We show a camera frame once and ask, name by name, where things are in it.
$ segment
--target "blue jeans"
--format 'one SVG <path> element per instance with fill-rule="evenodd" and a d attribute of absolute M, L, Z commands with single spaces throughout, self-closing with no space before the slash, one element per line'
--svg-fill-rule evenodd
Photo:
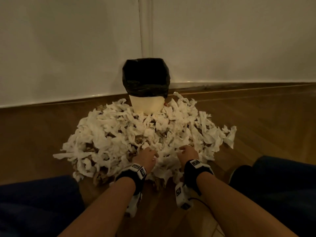
<path fill-rule="evenodd" d="M 262 156 L 235 171 L 230 186 L 246 195 L 299 237 L 316 225 L 316 166 Z"/>
<path fill-rule="evenodd" d="M 0 236 L 59 235 L 85 209 L 71 176 L 0 186 Z"/>

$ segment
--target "black trash bag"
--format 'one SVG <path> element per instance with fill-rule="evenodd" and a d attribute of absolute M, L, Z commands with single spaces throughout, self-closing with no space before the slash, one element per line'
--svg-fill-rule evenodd
<path fill-rule="evenodd" d="M 161 58 L 127 60 L 123 66 L 123 85 L 136 97 L 168 96 L 169 69 Z"/>

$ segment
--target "crumpled paper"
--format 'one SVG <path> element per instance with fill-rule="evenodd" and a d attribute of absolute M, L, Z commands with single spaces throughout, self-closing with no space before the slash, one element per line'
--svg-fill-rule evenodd
<path fill-rule="evenodd" d="M 126 99 L 94 109 L 79 121 L 75 133 L 63 144 L 66 153 L 53 157 L 67 158 L 75 169 L 73 177 L 80 181 L 84 176 L 99 175 L 100 169 L 107 170 L 108 177 L 115 176 L 140 149 L 150 147 L 160 157 L 146 179 L 160 178 L 166 185 L 172 177 L 174 183 L 179 183 L 183 176 L 176 154 L 180 146 L 194 146 L 200 161 L 206 163 L 214 160 L 214 152 L 223 142 L 234 147 L 237 128 L 216 127 L 210 114 L 196 109 L 194 99 L 183 98 L 177 92 L 174 95 L 178 101 L 172 99 L 152 115 L 134 113 L 125 104 Z"/>

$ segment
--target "parquet floor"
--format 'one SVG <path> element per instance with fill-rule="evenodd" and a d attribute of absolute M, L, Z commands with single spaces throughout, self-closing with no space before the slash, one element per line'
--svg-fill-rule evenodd
<path fill-rule="evenodd" d="M 251 165 L 261 155 L 316 164 L 316 84 L 244 87 L 182 91 L 198 101 L 199 110 L 211 113 L 216 125 L 237 126 L 234 149 L 223 145 L 215 154 L 215 175 L 225 180 L 233 168 Z M 70 163 L 52 154 L 90 110 L 123 96 L 0 109 L 0 184 L 71 174 Z M 94 187 L 88 178 L 80 182 L 87 205 L 105 188 Z M 143 194 L 136 217 L 123 220 L 118 236 L 221 236 L 200 203 L 187 212 L 176 207 L 171 182 L 161 192 L 146 183 Z"/>

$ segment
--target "hand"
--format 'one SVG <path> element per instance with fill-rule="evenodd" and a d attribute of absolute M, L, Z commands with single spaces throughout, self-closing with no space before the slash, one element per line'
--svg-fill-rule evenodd
<path fill-rule="evenodd" d="M 149 174 L 156 164 L 156 157 L 159 157 L 157 151 L 147 147 L 146 149 L 141 150 L 139 154 L 133 158 L 133 163 L 144 166 L 147 174 Z"/>
<path fill-rule="evenodd" d="M 190 145 L 184 145 L 179 148 L 180 150 L 184 150 L 182 152 L 178 152 L 177 156 L 180 160 L 182 169 L 184 170 L 185 164 L 191 159 L 199 159 L 197 151 L 194 147 Z"/>

